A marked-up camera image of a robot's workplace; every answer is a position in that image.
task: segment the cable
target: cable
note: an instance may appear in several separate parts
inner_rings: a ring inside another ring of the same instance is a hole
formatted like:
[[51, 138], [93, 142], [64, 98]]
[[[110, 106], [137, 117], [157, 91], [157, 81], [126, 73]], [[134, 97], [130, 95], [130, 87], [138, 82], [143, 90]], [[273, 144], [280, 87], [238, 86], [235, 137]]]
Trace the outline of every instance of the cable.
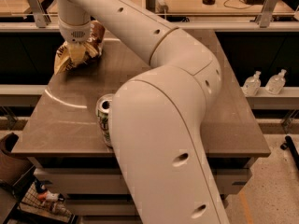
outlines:
[[233, 6], [228, 6], [227, 3], [228, 3], [229, 1], [232, 1], [232, 0], [226, 0], [226, 1], [223, 3], [223, 5], [224, 5], [225, 7], [228, 7], [228, 8], [234, 8], [234, 9], [247, 9], [247, 8], [250, 8], [250, 7], [253, 6], [253, 5], [246, 6], [246, 7], [233, 7]]

